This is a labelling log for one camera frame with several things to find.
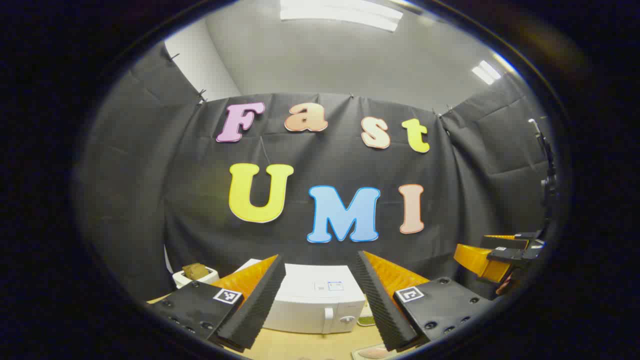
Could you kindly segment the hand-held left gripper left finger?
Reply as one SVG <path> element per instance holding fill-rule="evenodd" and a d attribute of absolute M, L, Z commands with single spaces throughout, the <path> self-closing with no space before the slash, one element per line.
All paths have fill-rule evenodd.
<path fill-rule="evenodd" d="M 265 325 L 285 275 L 276 254 L 213 284 L 190 281 L 148 309 L 184 333 L 242 353 Z"/>

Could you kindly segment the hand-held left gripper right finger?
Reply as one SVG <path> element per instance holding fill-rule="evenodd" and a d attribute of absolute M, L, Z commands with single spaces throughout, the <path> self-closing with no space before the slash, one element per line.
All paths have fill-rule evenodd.
<path fill-rule="evenodd" d="M 388 351 L 406 351 L 466 328 L 493 306 L 448 276 L 429 280 L 359 251 L 356 281 Z"/>

